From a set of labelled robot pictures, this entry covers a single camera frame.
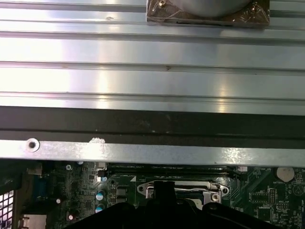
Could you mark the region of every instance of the reflective metal surface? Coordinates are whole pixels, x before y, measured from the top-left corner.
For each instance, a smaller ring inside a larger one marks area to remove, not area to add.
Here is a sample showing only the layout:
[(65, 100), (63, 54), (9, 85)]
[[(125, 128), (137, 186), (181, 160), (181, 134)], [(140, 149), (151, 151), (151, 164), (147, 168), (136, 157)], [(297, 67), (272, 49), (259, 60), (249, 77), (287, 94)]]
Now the reflective metal surface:
[(235, 13), (251, 0), (170, 0), (178, 8), (201, 17), (220, 17)]
[(0, 105), (305, 115), (305, 2), (265, 30), (147, 25), (145, 0), (0, 0)]
[(104, 161), (169, 165), (241, 165), (305, 167), (303, 149), (221, 148), (198, 146), (153, 146), (41, 141), (36, 152), (26, 141), (0, 140), (0, 158)]

